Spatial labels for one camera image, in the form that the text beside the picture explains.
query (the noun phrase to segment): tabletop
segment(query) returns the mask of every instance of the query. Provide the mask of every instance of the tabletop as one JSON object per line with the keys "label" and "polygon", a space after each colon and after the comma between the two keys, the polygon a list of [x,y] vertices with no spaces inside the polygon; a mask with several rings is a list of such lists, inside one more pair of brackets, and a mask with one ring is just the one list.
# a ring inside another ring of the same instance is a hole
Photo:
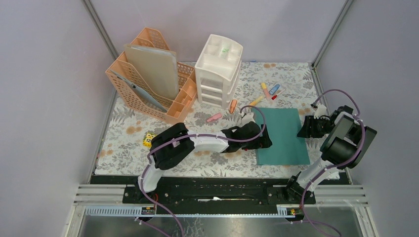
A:
{"label": "tabletop", "polygon": [[[301,122],[305,115],[314,111],[310,104],[317,98],[316,88],[308,63],[242,63],[240,81],[234,99],[238,107],[248,105],[259,95],[265,82],[268,88],[279,83],[286,91],[272,104],[263,99],[257,106],[265,108],[297,108]],[[207,118],[216,113],[223,117],[207,123]],[[184,123],[195,132],[217,132],[237,125],[240,118],[238,109],[233,114],[218,107],[195,101]],[[143,145],[147,132],[159,134],[171,125],[128,108],[117,96],[114,110],[98,154],[96,175],[141,175],[148,161],[149,149]],[[321,153],[322,139],[306,139],[307,150],[312,164]],[[305,170],[308,165],[257,165],[254,150],[238,150],[235,153],[194,152],[176,167],[166,170],[165,176],[183,177],[244,177],[244,178],[290,178]],[[329,178],[337,179],[337,173]]]}

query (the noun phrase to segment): paper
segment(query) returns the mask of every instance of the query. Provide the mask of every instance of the paper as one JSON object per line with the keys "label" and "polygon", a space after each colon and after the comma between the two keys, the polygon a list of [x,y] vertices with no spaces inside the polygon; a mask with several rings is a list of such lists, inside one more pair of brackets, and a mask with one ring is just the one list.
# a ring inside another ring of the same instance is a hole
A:
{"label": "paper", "polygon": [[[297,109],[260,108],[266,117],[272,146],[256,150],[258,165],[310,164],[304,138],[297,137],[301,120]],[[263,118],[255,112],[255,122],[263,124]]]}
{"label": "paper", "polygon": [[174,100],[179,93],[176,53],[159,48],[126,44],[125,54],[152,91]]}
{"label": "paper", "polygon": [[138,96],[140,96],[141,98],[147,100],[152,105],[154,105],[157,108],[161,109],[163,112],[167,113],[167,110],[163,107],[163,105],[161,105],[156,99],[154,99],[149,93],[147,93],[147,91],[145,91],[141,87],[135,85],[134,83],[132,83],[128,79],[124,78],[122,75],[118,74],[117,72],[113,71],[112,69],[109,69],[109,70],[113,74],[115,74],[119,79],[125,81],[125,83],[127,83],[132,89],[134,89],[134,91],[136,92],[136,94]]}

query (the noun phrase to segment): blue marker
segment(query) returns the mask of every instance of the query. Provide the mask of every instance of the blue marker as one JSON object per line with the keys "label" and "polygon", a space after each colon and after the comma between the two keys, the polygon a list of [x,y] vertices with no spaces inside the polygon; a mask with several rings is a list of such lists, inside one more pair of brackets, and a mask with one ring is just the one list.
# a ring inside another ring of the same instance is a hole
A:
{"label": "blue marker", "polygon": [[280,87],[281,85],[279,85],[279,84],[276,84],[270,91],[269,91],[269,94],[270,95],[274,95],[275,94],[275,92],[279,89],[279,87]]}

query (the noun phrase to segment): green folder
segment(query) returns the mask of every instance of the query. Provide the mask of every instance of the green folder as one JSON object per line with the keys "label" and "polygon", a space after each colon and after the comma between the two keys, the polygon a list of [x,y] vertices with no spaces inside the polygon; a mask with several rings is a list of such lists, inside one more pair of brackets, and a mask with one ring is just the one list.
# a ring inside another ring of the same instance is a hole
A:
{"label": "green folder", "polygon": [[[310,164],[304,138],[297,137],[301,121],[297,109],[260,108],[266,117],[270,148],[257,149],[258,165],[300,165]],[[260,113],[254,110],[255,121],[263,124]]]}

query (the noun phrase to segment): pink marker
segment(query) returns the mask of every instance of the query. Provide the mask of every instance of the pink marker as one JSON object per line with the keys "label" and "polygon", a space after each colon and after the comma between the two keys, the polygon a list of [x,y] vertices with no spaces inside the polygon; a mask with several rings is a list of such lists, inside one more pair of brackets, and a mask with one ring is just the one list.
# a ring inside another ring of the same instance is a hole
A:
{"label": "pink marker", "polygon": [[222,117],[222,114],[221,113],[215,114],[215,115],[211,116],[209,119],[207,119],[207,122],[215,121],[215,120],[217,120],[217,119],[219,119],[221,117]]}

